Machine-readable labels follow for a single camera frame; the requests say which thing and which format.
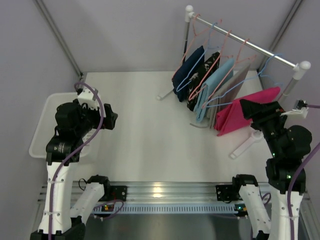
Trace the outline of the pink trousers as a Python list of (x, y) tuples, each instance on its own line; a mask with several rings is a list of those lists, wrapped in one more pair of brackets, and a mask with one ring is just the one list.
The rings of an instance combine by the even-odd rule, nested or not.
[(220, 137), (250, 125), (250, 120), (244, 118), (240, 100), (244, 99), (260, 104), (271, 103), (280, 91), (281, 88), (276, 86), (233, 100), (231, 104), (216, 114), (214, 129), (218, 131), (217, 136)]

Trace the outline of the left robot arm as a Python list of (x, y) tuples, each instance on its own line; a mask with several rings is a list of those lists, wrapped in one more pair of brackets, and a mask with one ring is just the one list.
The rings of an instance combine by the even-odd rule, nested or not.
[(46, 146), (47, 191), (42, 219), (32, 240), (82, 240), (86, 223), (99, 200), (110, 194), (106, 176), (89, 178), (84, 192), (71, 206), (73, 178), (81, 150), (99, 132), (113, 130), (118, 114), (108, 103), (96, 107), (77, 99), (59, 105), (54, 135)]

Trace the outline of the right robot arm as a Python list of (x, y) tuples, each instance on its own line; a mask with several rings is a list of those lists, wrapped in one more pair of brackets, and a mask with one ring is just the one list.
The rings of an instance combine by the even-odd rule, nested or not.
[(254, 240), (295, 240), (298, 237), (300, 205), (306, 191), (305, 156), (311, 156), (311, 132), (301, 126), (285, 127), (287, 112), (277, 101), (239, 101), (243, 117), (261, 131), (271, 153), (266, 161), (270, 185), (271, 214), (268, 214), (253, 175), (238, 174), (232, 187), (244, 201)]

